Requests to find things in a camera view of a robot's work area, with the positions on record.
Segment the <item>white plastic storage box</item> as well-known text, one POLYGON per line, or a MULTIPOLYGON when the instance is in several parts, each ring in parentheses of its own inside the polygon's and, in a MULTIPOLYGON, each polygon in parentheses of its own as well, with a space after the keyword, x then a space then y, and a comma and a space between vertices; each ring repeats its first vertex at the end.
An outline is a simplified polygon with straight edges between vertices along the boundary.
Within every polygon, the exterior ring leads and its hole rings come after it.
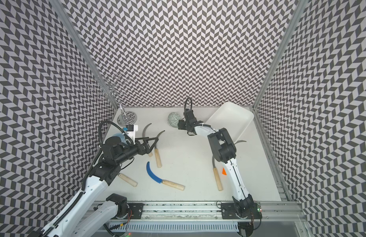
POLYGON ((214 129, 226 128, 233 142, 238 141, 254 120, 254 114, 232 102, 225 102, 206 121, 214 129))

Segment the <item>blue blade wooden handle sickle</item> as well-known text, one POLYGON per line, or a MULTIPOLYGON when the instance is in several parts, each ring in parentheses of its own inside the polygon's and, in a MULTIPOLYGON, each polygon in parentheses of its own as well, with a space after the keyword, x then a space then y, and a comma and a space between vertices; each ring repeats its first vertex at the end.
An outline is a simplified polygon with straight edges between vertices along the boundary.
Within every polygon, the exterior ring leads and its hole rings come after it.
POLYGON ((181 191, 185 190, 184 185, 181 185, 181 184, 178 184, 178 183, 175 183, 175 182, 172 182, 172 181, 164 180, 164 179, 161 179, 158 176, 156 176, 150 168, 150 162, 146 163, 146 171, 147 171, 149 177, 152 180, 154 180, 155 182, 159 183, 159 184, 163 184, 163 185, 166 185, 166 186, 169 186, 171 188, 175 188, 175 189, 178 189, 178 190, 181 190, 181 191))

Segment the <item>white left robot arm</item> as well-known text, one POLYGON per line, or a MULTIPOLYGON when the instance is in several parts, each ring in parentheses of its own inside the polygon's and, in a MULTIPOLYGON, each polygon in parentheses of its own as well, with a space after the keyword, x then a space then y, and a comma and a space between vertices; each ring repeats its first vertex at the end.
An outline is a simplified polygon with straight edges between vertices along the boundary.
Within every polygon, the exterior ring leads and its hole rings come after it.
POLYGON ((99 124, 98 132, 100 149, 80 190, 50 223, 32 231, 30 237, 90 237, 101 227, 107 228, 107 222, 113 218, 131 218, 127 198, 118 194, 107 197, 89 217, 84 215, 120 174, 122 164, 136 155, 151 153, 159 138, 137 138, 135 129, 121 128, 108 120, 99 124))

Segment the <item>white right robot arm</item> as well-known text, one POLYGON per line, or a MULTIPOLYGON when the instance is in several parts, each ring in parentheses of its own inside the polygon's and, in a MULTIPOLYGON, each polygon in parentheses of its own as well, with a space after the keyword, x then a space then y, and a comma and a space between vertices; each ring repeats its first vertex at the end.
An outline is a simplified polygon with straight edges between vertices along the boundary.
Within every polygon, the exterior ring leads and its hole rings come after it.
POLYGON ((214 129, 210 125, 197 120, 191 108, 185 108, 184 118, 179 120, 178 129, 186 130, 190 136, 206 137, 212 157, 222 164, 231 182, 232 199, 236 215, 241 219, 254 219, 258 207, 241 178, 236 160, 236 146, 226 128, 214 129))

